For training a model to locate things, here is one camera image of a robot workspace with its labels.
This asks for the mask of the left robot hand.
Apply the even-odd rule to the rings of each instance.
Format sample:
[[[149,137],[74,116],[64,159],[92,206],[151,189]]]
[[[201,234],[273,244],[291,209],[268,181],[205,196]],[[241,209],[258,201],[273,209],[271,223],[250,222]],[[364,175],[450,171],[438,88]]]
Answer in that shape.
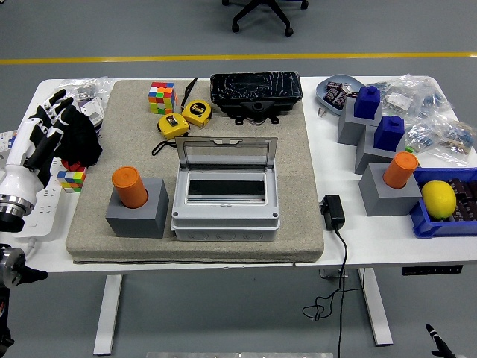
[[[1,210],[28,215],[37,193],[50,180],[49,169],[55,150],[71,128],[76,108],[62,89],[23,120],[8,155],[1,179]]]

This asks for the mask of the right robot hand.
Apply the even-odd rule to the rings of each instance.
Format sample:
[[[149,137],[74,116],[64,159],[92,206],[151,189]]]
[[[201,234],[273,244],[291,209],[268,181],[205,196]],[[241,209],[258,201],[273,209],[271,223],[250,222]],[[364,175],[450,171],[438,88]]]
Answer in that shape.
[[[426,324],[426,329],[431,336],[433,342],[436,345],[436,349],[431,352],[431,354],[435,357],[443,357],[443,358],[457,358],[457,357],[464,357],[464,355],[455,354],[445,343],[445,341],[440,337],[437,331],[431,326],[430,324]]]

